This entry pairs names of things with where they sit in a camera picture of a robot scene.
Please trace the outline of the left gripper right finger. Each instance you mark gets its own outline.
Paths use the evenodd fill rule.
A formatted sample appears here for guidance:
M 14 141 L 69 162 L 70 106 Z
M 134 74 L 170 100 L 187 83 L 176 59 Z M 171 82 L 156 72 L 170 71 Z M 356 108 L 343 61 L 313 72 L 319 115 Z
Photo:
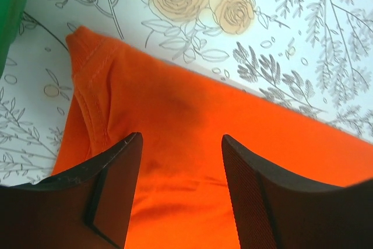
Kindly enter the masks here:
M 221 141 L 241 248 L 371 248 L 372 180 L 348 187 L 288 171 Z

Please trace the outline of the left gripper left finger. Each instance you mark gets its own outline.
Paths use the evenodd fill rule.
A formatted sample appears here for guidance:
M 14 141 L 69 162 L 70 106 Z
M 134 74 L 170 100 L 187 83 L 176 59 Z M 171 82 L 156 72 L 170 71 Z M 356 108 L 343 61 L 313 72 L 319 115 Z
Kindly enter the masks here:
M 1 247 L 123 248 L 142 148 L 132 133 L 37 184 L 1 187 Z

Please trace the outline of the orange t shirt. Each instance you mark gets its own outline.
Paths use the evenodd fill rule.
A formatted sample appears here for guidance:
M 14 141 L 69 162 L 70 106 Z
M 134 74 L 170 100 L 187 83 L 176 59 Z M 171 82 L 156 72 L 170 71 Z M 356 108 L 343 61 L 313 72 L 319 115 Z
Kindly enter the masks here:
M 372 177 L 372 146 L 348 134 L 86 27 L 66 42 L 74 93 L 53 172 L 142 134 L 126 248 L 239 247 L 225 134 L 317 181 L 347 186 Z

